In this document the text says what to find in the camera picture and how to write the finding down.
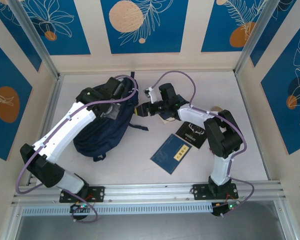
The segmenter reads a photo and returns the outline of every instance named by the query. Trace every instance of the metal bracket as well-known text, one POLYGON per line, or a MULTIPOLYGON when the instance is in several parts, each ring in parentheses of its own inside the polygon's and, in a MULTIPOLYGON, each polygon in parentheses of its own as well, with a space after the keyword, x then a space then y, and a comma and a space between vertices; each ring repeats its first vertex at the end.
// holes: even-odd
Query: metal bracket
MULTIPOLYGON (((103 203, 105 196, 104 186, 89 186, 87 190, 87 198, 85 199, 88 203, 103 203)), ((76 203, 78 199, 65 191, 61 191, 59 203, 76 203)))
MULTIPOLYGON (((225 200, 227 195, 230 195, 233 199, 238 199, 238 190, 237 186, 234 183, 231 183, 223 189, 224 194, 219 194, 220 200, 225 200)), ((194 184, 192 186, 191 193, 194 196, 194 200, 216 200, 214 194, 209 190, 209 184, 194 184)))

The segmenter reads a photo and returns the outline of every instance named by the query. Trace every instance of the book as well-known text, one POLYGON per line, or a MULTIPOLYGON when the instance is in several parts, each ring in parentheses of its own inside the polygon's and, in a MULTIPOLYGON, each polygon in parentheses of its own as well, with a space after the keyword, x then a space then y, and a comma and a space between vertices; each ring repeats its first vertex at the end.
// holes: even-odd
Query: book
POLYGON ((187 141, 197 149, 200 149, 207 139, 206 131, 190 122, 185 121, 176 132, 183 140, 187 141))
POLYGON ((171 134, 150 159, 167 173, 172 174, 191 147, 186 141, 171 134))

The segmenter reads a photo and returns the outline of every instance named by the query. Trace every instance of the backpack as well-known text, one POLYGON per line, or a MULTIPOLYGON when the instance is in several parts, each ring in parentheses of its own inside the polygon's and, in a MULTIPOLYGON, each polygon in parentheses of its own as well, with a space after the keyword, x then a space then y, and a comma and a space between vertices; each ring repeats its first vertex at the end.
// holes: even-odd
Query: backpack
MULTIPOLYGON (((134 84, 129 78, 124 78, 124 91, 122 98, 129 96, 134 90, 134 84)), ((148 131, 147 127, 132 125, 130 120, 138 105, 138 89, 137 92, 127 101, 120 104, 119 113, 116 119, 107 117, 96 118, 94 121, 85 126, 73 139, 75 149, 86 157, 93 157, 93 161, 97 162, 106 158, 106 152, 116 147, 124 136, 128 126, 148 131)))

